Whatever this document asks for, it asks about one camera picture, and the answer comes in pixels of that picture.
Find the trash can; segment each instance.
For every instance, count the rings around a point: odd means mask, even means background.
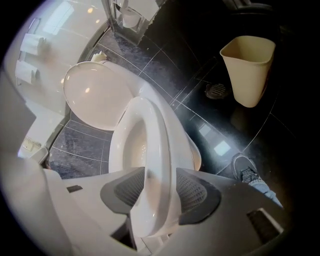
[[[261,99],[275,47],[266,38],[243,35],[221,49],[234,98],[243,106],[253,108]]]

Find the wall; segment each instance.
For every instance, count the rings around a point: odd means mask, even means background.
[[[63,79],[67,70],[76,64],[88,42],[107,21],[100,0],[47,0],[27,19],[17,33],[4,58],[4,69],[11,83],[35,114],[36,121],[27,136],[45,145],[60,122],[70,114],[63,94]],[[35,66],[39,76],[35,85],[24,81],[17,85],[16,62],[25,33],[43,36],[48,49],[41,56],[22,53],[25,62]],[[31,152],[22,149],[22,156]]]

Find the shoe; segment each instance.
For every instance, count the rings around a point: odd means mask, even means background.
[[[231,161],[233,176],[244,183],[250,183],[255,180],[261,180],[255,163],[247,156],[239,153]]]

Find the toilet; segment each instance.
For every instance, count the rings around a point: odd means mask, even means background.
[[[201,155],[169,104],[147,81],[105,60],[71,67],[63,92],[83,122],[113,131],[109,173],[145,167],[144,189],[130,212],[134,235],[174,233],[181,215],[176,169],[198,171]]]

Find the shoelace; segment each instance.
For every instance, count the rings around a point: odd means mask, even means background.
[[[259,175],[256,174],[250,167],[248,167],[248,169],[242,170],[240,172],[240,175],[241,180],[245,183],[250,183],[260,179]]]

